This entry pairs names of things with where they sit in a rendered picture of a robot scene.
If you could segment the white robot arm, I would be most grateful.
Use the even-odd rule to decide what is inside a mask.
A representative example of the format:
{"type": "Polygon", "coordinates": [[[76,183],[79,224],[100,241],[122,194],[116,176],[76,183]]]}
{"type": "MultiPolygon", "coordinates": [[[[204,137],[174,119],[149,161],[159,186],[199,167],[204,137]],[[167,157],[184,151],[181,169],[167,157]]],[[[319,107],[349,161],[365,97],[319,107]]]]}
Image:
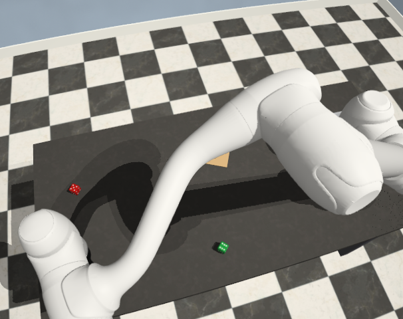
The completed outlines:
{"type": "Polygon", "coordinates": [[[87,243],[64,215],[50,209],[27,215],[19,240],[39,278],[49,319],[113,319],[122,295],[150,266],[196,171],[261,138],[298,186],[334,214],[367,206],[383,183],[403,195],[403,129],[389,98],[368,90],[339,117],[320,100],[316,76],[292,68],[224,104],[170,156],[129,247],[111,265],[89,265],[87,243]]]}

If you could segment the red die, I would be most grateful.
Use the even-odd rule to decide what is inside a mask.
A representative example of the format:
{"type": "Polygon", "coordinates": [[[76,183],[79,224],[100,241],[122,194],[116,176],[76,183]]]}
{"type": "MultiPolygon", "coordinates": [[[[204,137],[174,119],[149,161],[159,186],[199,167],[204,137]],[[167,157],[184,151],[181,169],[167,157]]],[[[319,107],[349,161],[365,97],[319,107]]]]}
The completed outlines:
{"type": "Polygon", "coordinates": [[[78,185],[72,184],[69,191],[75,195],[78,195],[80,192],[81,188],[78,185]]]}

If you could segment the pale yellow mat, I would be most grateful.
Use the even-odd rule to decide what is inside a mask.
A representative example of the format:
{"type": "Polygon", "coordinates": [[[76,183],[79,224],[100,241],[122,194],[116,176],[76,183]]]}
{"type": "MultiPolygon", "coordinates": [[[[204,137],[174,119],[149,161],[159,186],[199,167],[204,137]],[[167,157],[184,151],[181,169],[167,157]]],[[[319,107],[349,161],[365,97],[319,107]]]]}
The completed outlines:
{"type": "Polygon", "coordinates": [[[220,166],[220,167],[227,167],[228,158],[229,158],[229,153],[226,153],[222,156],[219,156],[219,157],[207,162],[206,164],[216,165],[216,166],[220,166]]]}

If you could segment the green die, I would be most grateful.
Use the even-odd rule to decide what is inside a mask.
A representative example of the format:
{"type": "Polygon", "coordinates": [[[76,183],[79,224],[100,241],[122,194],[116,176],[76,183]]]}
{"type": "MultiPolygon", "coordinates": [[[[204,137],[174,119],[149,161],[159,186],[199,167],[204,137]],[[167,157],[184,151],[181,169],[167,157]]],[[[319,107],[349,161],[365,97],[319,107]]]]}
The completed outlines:
{"type": "Polygon", "coordinates": [[[217,250],[223,254],[225,254],[227,248],[228,248],[228,244],[224,243],[223,241],[219,244],[217,250]]]}

